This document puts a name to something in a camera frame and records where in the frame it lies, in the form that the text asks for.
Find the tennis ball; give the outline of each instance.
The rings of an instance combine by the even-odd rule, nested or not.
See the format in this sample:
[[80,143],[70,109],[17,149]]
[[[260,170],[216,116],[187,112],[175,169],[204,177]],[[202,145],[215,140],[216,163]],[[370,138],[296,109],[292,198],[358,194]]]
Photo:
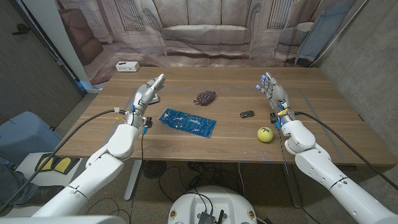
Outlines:
[[274,133],[272,132],[271,128],[262,127],[257,132],[257,137],[262,142],[269,142],[274,137]]

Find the power strip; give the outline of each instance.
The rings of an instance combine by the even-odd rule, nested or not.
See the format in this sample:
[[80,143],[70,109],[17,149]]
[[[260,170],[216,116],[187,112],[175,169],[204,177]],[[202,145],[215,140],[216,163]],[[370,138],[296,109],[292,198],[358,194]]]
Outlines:
[[116,64],[118,72],[136,72],[138,71],[138,68],[138,62],[118,62]]

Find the white robotic arm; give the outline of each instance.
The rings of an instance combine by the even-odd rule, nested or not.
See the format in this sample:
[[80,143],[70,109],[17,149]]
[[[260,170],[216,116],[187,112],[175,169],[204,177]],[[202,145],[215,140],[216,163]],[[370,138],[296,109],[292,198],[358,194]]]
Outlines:
[[88,199],[100,188],[110,183],[122,170],[122,160],[134,151],[133,142],[140,128],[152,126],[151,118],[143,117],[154,95],[163,87],[165,76],[142,85],[136,92],[131,111],[126,112],[126,122],[120,124],[107,144],[87,161],[86,170],[46,203],[32,217],[59,217],[81,215]]
[[267,72],[261,77],[264,88],[257,85],[270,100],[271,121],[284,136],[286,150],[295,155],[297,167],[322,184],[358,223],[398,223],[398,216],[384,207],[332,163],[329,153],[319,146],[315,136],[295,118],[286,91]]

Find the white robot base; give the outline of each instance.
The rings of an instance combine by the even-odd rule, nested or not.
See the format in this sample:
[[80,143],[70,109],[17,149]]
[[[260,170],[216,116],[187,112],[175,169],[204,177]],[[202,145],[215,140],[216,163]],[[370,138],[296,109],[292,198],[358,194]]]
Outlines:
[[[208,197],[201,196],[206,203],[207,214],[214,217],[213,221],[222,224],[257,224],[253,206],[237,192],[226,187],[215,185],[198,187],[197,191]],[[168,224],[211,223],[208,220],[200,220],[202,212],[206,210],[202,199],[196,194],[195,189],[179,197],[172,205],[169,213]],[[224,211],[220,222],[221,210]]]

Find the grapes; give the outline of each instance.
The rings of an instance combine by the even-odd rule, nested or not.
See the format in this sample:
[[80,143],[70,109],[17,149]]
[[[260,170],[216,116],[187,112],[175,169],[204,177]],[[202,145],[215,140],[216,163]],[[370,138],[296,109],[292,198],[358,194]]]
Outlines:
[[199,103],[202,106],[207,106],[216,98],[215,91],[205,91],[203,93],[199,93],[197,96],[197,100],[194,100],[194,103]]

